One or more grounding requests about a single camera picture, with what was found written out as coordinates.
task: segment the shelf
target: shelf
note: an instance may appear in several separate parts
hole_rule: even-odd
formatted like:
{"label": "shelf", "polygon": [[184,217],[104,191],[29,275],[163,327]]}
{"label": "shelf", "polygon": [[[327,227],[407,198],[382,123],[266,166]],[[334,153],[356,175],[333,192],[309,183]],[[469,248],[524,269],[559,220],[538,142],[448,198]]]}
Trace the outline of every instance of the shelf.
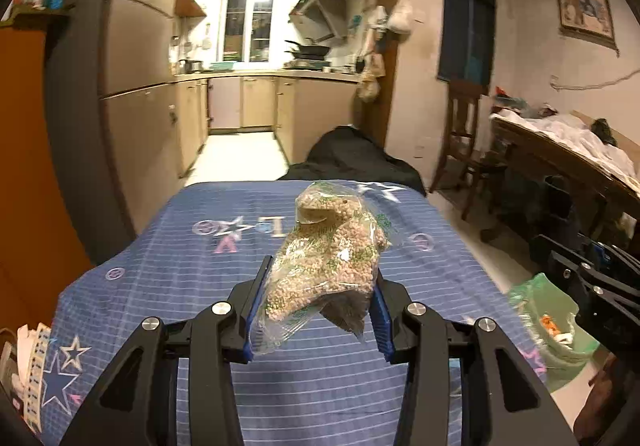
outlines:
{"label": "shelf", "polygon": [[205,12],[196,0],[175,0],[175,15],[183,18],[202,18]]}
{"label": "shelf", "polygon": [[16,5],[6,21],[0,21],[0,28],[12,27],[23,30],[46,30],[53,21],[68,18],[65,10],[34,9],[31,5]]}

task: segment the green plastic bag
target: green plastic bag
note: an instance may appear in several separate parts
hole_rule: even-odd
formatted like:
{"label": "green plastic bag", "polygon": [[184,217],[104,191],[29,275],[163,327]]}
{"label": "green plastic bag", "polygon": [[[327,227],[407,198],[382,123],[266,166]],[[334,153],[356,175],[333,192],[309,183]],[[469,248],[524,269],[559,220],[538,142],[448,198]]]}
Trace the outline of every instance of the green plastic bag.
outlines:
{"label": "green plastic bag", "polygon": [[[553,285],[544,273],[518,285],[508,293],[511,306],[535,342],[546,365],[546,387],[550,392],[562,388],[577,376],[600,345],[575,323],[578,305]],[[540,319],[548,315],[561,333],[570,333],[570,346],[551,336]]]}

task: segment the metal screw cap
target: metal screw cap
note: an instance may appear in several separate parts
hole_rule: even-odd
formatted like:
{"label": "metal screw cap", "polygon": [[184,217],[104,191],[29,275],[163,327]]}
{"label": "metal screw cap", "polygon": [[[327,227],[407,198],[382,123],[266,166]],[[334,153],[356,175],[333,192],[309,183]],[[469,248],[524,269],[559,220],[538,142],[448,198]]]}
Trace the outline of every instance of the metal screw cap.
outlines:
{"label": "metal screw cap", "polygon": [[484,332],[493,332],[495,331],[496,324],[491,318],[481,318],[478,320],[478,327],[480,327]]}
{"label": "metal screw cap", "polygon": [[420,302],[410,303],[406,306],[406,309],[414,316],[422,316],[427,312],[427,307]]}
{"label": "metal screw cap", "polygon": [[145,331],[154,331],[160,325],[160,320],[156,317],[150,317],[142,321],[142,328]]}
{"label": "metal screw cap", "polygon": [[213,305],[213,307],[211,308],[211,311],[213,312],[213,314],[223,316],[231,312],[231,305],[228,304],[226,301],[219,301],[218,303]]}

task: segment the bag of pellets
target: bag of pellets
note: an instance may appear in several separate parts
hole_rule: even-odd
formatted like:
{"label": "bag of pellets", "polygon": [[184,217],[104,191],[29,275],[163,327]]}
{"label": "bag of pellets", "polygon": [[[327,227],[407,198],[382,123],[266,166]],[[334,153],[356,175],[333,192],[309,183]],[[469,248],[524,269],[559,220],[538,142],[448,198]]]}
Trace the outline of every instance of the bag of pellets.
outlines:
{"label": "bag of pellets", "polygon": [[363,340],[378,260],[394,241],[388,219],[350,188],[311,184],[265,279],[250,330],[254,354],[273,352],[316,313]]}

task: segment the stove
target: stove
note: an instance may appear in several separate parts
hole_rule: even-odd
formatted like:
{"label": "stove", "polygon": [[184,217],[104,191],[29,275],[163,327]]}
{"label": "stove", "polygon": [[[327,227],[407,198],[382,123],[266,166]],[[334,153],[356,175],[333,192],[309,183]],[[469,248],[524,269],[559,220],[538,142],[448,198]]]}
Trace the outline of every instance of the stove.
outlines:
{"label": "stove", "polygon": [[316,70],[318,72],[322,72],[322,69],[326,66],[331,66],[329,61],[318,61],[318,60],[302,60],[296,59],[287,61],[284,63],[283,67],[288,70]]}

